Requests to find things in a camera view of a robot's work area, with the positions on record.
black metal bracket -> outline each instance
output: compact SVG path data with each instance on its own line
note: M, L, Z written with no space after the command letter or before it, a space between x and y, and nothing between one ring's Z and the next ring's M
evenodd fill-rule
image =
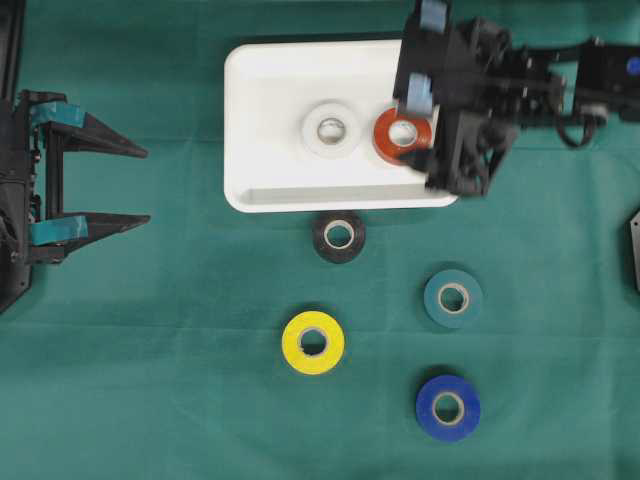
M629 222L631 229L631 246L633 248L633 265L636 274L636 289L640 292L640 212Z

robotic arm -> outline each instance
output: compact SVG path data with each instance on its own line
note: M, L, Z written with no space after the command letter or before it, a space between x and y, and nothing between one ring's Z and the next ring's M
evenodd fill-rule
M486 195L520 129L555 128L567 146L587 145L611 113L640 122L640 47L598 39L545 49L514 48L509 30L482 18L454 25L451 2L416 0L402 37L393 97L401 114L439 108L433 148L400 157L427 188ZM577 63L573 105L551 70ZM583 127L580 139L566 127Z

white tape roll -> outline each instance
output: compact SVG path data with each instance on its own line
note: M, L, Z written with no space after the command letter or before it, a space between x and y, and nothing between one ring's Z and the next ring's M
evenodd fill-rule
M302 122L302 142L324 158L349 155L361 137L358 118L340 103L323 103L311 110Z

black tape roll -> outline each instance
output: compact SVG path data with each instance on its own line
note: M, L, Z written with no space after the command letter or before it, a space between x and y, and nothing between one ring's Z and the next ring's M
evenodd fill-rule
M334 227L343 227L349 231L350 239L346 245L336 247L329 242L328 233ZM313 247L325 260L332 263L347 263L358 256L366 236L366 229L355 212L322 212L313 221Z

tape roll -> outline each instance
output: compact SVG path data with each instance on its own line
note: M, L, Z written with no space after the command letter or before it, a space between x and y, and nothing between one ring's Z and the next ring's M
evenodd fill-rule
M329 232L335 227L342 227L349 233L349 240L344 245L334 245L329 239ZM362 251L366 238L364 223L354 212L335 211L319 213L312 225L313 247L325 260L332 263L347 263Z
M443 301L446 290L456 290L462 297L458 308L449 308ZM444 270L434 275L424 289L424 306L429 316L447 328L461 328L482 313L484 296L480 285L466 272Z
M453 398L456 415L442 419L437 403L443 397ZM416 399L416 417L420 427L433 438L457 442L471 434L480 422L480 400L473 386L455 375L441 375L423 385Z
M404 165L400 156L431 146L431 124L425 118L400 115L395 108L385 111L373 128L373 146L386 162Z
M325 340L324 349L315 355L305 353L302 337L317 331ZM306 375L320 375L335 367L344 353L344 333L333 317L323 312L303 312L291 319L282 334L282 353L287 363Z
M324 158L349 155L361 137L358 118L341 103L323 103L311 110L302 122L302 142Z

